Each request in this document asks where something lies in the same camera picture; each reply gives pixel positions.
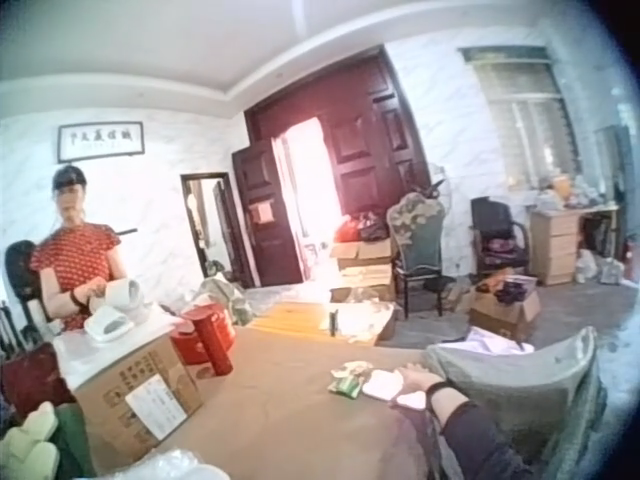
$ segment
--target window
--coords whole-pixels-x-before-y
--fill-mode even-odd
[[[498,131],[509,188],[539,188],[554,175],[577,173],[573,132],[544,49],[466,50]]]

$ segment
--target ceiling molding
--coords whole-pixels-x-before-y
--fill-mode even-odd
[[[537,12],[529,6],[529,0],[431,0],[381,10],[301,42],[227,92],[159,78],[109,73],[3,81],[0,118],[69,108],[110,107],[156,108],[230,118],[308,73],[377,44],[453,28],[500,25],[501,21],[533,25]]]

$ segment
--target green package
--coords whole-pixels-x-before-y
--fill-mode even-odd
[[[347,375],[344,378],[334,380],[333,383],[329,385],[329,391],[354,400],[360,394],[363,385],[364,378],[362,375]]]

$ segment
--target woman's hand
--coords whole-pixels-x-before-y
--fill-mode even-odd
[[[424,392],[434,383],[443,381],[442,377],[415,363],[400,367],[396,371],[402,375],[402,389],[396,398],[409,393]]]
[[[91,297],[104,297],[107,289],[107,281],[102,277],[96,277],[76,289],[76,297],[84,304],[88,304]]]

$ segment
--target label on box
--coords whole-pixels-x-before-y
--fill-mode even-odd
[[[186,412],[160,374],[154,375],[133,390],[125,400],[160,441],[187,419]]]

